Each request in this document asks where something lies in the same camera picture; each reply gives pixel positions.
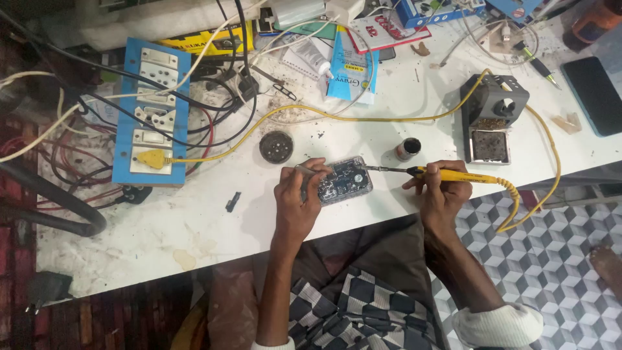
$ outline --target white workbench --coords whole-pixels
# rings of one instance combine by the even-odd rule
[[[476,19],[470,21],[475,25]],[[409,45],[396,47],[397,58],[378,67],[376,103],[369,108],[352,108],[344,115],[387,118],[436,115],[458,103],[458,89],[471,75],[489,67],[497,74],[514,75],[530,92],[530,106],[542,115],[551,129],[563,174],[622,160],[622,135],[597,137],[559,72],[560,63],[589,55],[588,52],[575,55],[564,51],[559,41],[562,32],[559,23],[539,27],[541,51],[538,56],[553,70],[563,91],[553,87],[529,64],[508,68],[493,61],[470,39],[460,46],[446,67],[430,68],[430,64],[442,60],[465,32],[461,21],[441,25],[431,26],[433,37],[424,40],[431,51],[429,56],[414,54]],[[316,83],[290,68],[269,59],[263,59],[258,66],[284,79],[286,87],[298,96],[299,103],[329,111],[339,109],[322,102]],[[258,74],[254,76],[260,80],[261,92],[272,85]],[[255,120],[268,110],[292,102],[274,89],[268,94],[275,95],[259,97]],[[201,87],[194,89],[193,97],[217,106],[224,101],[221,93],[207,93]],[[583,125],[583,131],[572,136],[550,120],[554,115],[565,116],[570,112],[577,112]],[[193,108],[191,119],[205,120],[200,113]],[[216,140],[223,140],[238,130],[248,113],[242,109],[218,125]],[[288,110],[276,118],[291,122],[316,117],[309,111]],[[437,121],[417,123],[353,123],[326,118],[290,126],[264,122],[233,154],[203,164],[188,177],[183,188],[155,188],[141,205],[121,204],[103,210],[108,228],[95,237],[82,238],[40,226],[37,270],[73,276],[70,293],[81,297],[263,252],[269,249],[274,231],[276,207],[272,189],[278,182],[281,166],[268,164],[261,158],[258,144],[262,135],[272,130],[284,130],[291,135],[294,153],[284,164],[286,166],[294,166],[308,157],[323,156],[327,162],[332,162],[360,155],[370,165],[406,167],[439,159],[463,159],[460,118],[457,112]],[[406,137],[420,139],[422,151],[403,164],[396,161],[392,150]],[[516,186],[554,176],[549,142],[529,112],[523,112],[512,125],[509,144],[512,165],[468,165],[468,170],[503,177]],[[215,148],[210,154],[221,153],[231,145],[233,143]],[[199,151],[195,151],[188,157],[198,157]],[[418,211],[412,191],[403,191],[400,187],[408,180],[407,176],[377,172],[371,172],[370,176],[373,191],[324,207],[309,239]],[[497,185],[475,184],[473,197],[502,190]],[[242,192],[241,197],[234,211],[227,213],[225,205],[236,191]]]

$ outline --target white charger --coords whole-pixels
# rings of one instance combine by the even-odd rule
[[[329,0],[326,3],[326,16],[334,18],[339,15],[335,22],[350,24],[365,8],[365,0]]]

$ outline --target yellow plug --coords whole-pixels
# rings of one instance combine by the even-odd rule
[[[164,167],[164,151],[162,149],[141,152],[136,158],[138,158],[139,162],[147,164],[155,169],[162,169]]]

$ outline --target hand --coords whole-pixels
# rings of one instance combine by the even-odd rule
[[[322,203],[317,196],[320,180],[333,169],[324,165],[325,158],[311,158],[301,165],[318,171],[307,183],[307,198],[300,200],[300,187],[304,175],[294,168],[281,169],[281,181],[274,188],[276,198],[276,231],[271,250],[295,257],[300,245],[311,232]]]
[[[424,204],[421,207],[421,221],[424,228],[433,235],[455,235],[455,219],[458,211],[473,192],[470,182],[441,181],[439,169],[467,173],[463,161],[437,161],[427,165],[423,179],[412,178],[402,185],[403,189],[415,187],[415,194],[421,195],[427,186]]]

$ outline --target geometric patterned floor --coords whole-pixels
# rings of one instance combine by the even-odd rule
[[[587,259],[597,244],[622,254],[622,203],[542,210],[519,227],[497,234],[511,205],[507,191],[472,199],[458,213],[457,233],[505,301],[540,310],[544,333],[539,347],[622,349],[622,306]],[[521,203],[516,218],[526,213]],[[430,276],[452,350],[468,349],[453,331],[455,303],[441,281],[431,272]]]

